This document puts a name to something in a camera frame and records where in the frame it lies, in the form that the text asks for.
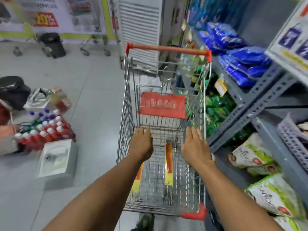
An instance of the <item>purple bottle picture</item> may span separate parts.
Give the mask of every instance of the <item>purple bottle picture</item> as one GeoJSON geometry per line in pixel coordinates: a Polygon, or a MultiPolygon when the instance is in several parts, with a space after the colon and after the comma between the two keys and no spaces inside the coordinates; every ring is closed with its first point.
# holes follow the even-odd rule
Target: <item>purple bottle picture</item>
{"type": "Polygon", "coordinates": [[[287,31],[287,33],[279,41],[279,44],[287,49],[291,49],[301,33],[302,29],[298,23],[287,31]]]}
{"type": "Polygon", "coordinates": [[[308,40],[306,40],[295,52],[300,57],[308,60],[308,40]]]}

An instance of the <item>red cart handle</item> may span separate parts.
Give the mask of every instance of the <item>red cart handle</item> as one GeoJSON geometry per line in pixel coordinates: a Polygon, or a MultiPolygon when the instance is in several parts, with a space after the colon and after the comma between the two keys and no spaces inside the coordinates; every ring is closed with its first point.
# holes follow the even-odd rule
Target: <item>red cart handle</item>
{"type": "Polygon", "coordinates": [[[207,208],[205,208],[203,203],[200,203],[199,211],[197,213],[184,212],[184,213],[180,214],[180,216],[185,218],[185,219],[204,221],[205,217],[206,217],[206,211],[207,211],[207,208]]]}
{"type": "Polygon", "coordinates": [[[184,49],[180,47],[141,45],[141,44],[133,44],[133,43],[127,42],[125,54],[127,55],[129,54],[129,49],[168,51],[168,52],[176,52],[176,53],[182,53],[182,54],[202,55],[207,58],[208,63],[212,62],[211,50],[194,50],[194,49],[184,49]]]}

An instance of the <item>open white box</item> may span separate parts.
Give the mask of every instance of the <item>open white box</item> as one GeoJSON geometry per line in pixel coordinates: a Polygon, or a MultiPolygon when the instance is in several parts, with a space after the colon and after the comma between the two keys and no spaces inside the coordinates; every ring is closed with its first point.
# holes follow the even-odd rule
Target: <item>open white box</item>
{"type": "Polygon", "coordinates": [[[37,178],[73,178],[76,168],[78,147],[72,140],[45,143],[40,160],[37,178]]]}

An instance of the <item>person's right arm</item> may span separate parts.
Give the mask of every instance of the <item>person's right arm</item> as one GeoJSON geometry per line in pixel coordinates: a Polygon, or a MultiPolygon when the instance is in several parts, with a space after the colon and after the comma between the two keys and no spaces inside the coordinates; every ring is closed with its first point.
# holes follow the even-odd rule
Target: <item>person's right arm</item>
{"type": "Polygon", "coordinates": [[[205,183],[227,231],[283,231],[265,209],[217,168],[211,160],[210,148],[200,130],[187,128],[182,154],[205,183]]]}

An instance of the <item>foot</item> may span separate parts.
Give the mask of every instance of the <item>foot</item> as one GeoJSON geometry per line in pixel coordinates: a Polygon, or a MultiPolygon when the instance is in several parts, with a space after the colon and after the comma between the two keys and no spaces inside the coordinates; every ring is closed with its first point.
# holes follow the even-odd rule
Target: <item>foot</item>
{"type": "Polygon", "coordinates": [[[139,216],[137,223],[137,230],[153,231],[154,228],[154,214],[142,213],[139,216]]]}

